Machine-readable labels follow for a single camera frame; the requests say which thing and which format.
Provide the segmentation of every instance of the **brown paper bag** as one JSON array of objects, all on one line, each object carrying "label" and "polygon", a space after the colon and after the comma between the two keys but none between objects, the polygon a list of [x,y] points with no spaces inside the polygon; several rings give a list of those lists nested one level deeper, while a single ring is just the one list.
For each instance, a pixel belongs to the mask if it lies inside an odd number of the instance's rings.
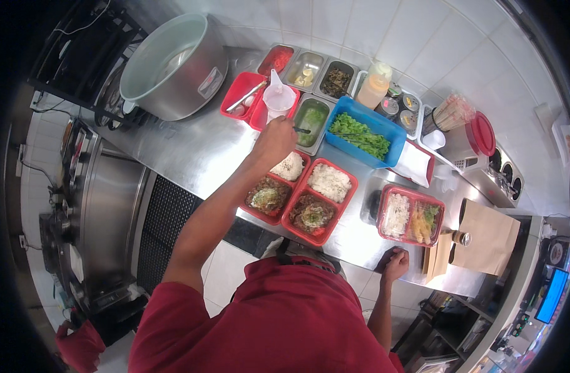
[{"label": "brown paper bag", "polygon": [[443,233],[438,236],[438,243],[429,250],[426,283],[430,282],[434,277],[447,272],[451,244],[452,235],[450,233]]},{"label": "brown paper bag", "polygon": [[513,252],[520,225],[512,217],[467,199],[459,230],[469,232],[472,240],[468,247],[455,246],[451,264],[500,276]]}]

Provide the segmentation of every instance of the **monitor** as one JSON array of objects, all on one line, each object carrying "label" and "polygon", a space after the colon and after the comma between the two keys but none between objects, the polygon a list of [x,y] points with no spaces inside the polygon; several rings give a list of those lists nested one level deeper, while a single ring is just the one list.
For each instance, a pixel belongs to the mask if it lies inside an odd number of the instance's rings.
[{"label": "monitor", "polygon": [[568,272],[558,268],[555,268],[554,272],[552,272],[548,290],[546,291],[546,294],[544,294],[542,304],[534,316],[536,320],[540,320],[545,324],[550,323],[550,319],[552,318],[552,315],[554,315],[554,311],[557,309],[558,301],[561,299],[561,295],[563,294],[568,275]]}]

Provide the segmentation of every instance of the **blue container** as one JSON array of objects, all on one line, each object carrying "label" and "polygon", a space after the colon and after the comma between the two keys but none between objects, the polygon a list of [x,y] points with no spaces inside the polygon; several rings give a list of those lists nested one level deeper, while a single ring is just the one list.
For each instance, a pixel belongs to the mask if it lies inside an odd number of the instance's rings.
[{"label": "blue container", "polygon": [[[348,143],[336,135],[329,132],[330,126],[333,124],[334,119],[341,113],[347,113],[350,117],[354,118],[359,123],[363,123],[374,134],[382,135],[385,139],[389,140],[389,152],[385,154],[385,160],[370,155],[359,147]],[[399,161],[401,151],[407,139],[407,132],[397,124],[386,119],[374,110],[366,108],[364,105],[353,101],[348,97],[341,97],[337,102],[326,123],[326,142],[338,147],[345,153],[361,160],[363,163],[374,168],[394,167]]]}]

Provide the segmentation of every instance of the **man's right hand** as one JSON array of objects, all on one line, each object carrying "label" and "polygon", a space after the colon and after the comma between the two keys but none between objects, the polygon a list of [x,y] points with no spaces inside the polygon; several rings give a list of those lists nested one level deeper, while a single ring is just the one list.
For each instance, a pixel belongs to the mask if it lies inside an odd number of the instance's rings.
[{"label": "man's right hand", "polygon": [[380,285],[392,285],[393,281],[403,276],[409,269],[409,252],[400,247],[393,249],[395,253],[382,272]]},{"label": "man's right hand", "polygon": [[297,133],[293,130],[294,126],[291,118],[282,115],[274,118],[260,133],[251,154],[268,169],[278,165],[295,149]]}]

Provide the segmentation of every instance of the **cooked beef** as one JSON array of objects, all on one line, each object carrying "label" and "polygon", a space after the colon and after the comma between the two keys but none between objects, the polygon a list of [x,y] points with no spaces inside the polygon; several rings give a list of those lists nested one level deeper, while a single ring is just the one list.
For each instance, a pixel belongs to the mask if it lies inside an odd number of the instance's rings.
[{"label": "cooked beef", "polygon": [[287,202],[290,192],[289,185],[264,176],[248,193],[245,204],[263,214],[276,216]]},{"label": "cooked beef", "polygon": [[324,93],[335,99],[340,99],[347,92],[351,76],[341,69],[334,67],[328,72],[320,87]]},{"label": "cooked beef", "polygon": [[289,213],[289,219],[299,229],[319,235],[333,218],[334,207],[311,194],[302,195]]}]

